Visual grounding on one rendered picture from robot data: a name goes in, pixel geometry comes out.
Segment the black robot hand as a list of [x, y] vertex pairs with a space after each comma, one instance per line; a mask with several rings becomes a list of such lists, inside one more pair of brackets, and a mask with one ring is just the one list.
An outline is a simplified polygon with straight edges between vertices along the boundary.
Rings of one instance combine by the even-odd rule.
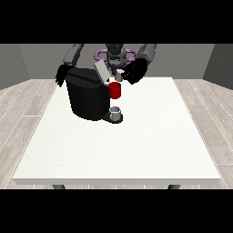
[[72, 69], [73, 66], [69, 66], [69, 65], [61, 65], [56, 73], [56, 83], [59, 86], [62, 86], [64, 84], [64, 81], [66, 79], [67, 73], [70, 69]]
[[142, 79], [147, 72], [147, 60], [145, 58], [138, 58], [123, 68], [122, 77], [131, 85], [137, 83]]

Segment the black coffee machine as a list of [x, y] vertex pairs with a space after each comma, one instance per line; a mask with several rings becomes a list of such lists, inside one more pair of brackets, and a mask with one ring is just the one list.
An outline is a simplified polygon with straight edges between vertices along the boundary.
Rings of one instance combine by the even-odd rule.
[[101, 82], [95, 69], [71, 68], [67, 72], [66, 86], [72, 111], [78, 117], [112, 124], [123, 121], [122, 114], [112, 119], [109, 88]]

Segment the red pod holder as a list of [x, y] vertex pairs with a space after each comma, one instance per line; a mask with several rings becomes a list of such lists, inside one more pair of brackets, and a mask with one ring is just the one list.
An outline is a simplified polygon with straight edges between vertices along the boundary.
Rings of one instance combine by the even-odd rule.
[[112, 99], [118, 99], [121, 97], [121, 84], [118, 82], [111, 82], [108, 85], [109, 97]]

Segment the small grey coffee pod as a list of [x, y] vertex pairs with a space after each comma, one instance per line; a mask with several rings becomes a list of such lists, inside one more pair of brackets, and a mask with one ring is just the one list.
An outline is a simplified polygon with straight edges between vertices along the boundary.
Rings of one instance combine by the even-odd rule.
[[123, 81], [123, 77], [122, 77], [122, 74], [124, 73], [124, 70], [122, 70], [122, 69], [118, 69], [117, 71], [116, 71], [116, 76], [115, 76], [115, 80], [117, 81], [117, 82], [122, 82]]

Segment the pale grey machine lid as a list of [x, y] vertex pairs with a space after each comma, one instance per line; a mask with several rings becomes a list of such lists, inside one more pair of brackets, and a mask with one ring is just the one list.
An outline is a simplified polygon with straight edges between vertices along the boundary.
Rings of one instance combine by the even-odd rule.
[[111, 77], [103, 60], [95, 62], [94, 69], [97, 71], [97, 74], [102, 83], [105, 83]]

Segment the small grey cup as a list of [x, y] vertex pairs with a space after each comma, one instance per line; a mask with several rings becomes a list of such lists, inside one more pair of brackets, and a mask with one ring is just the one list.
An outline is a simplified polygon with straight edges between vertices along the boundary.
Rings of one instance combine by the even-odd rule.
[[110, 109], [109, 109], [109, 112], [110, 112], [110, 119], [113, 120], [113, 121], [117, 121], [120, 119], [121, 117], [121, 110], [118, 106], [112, 106]]

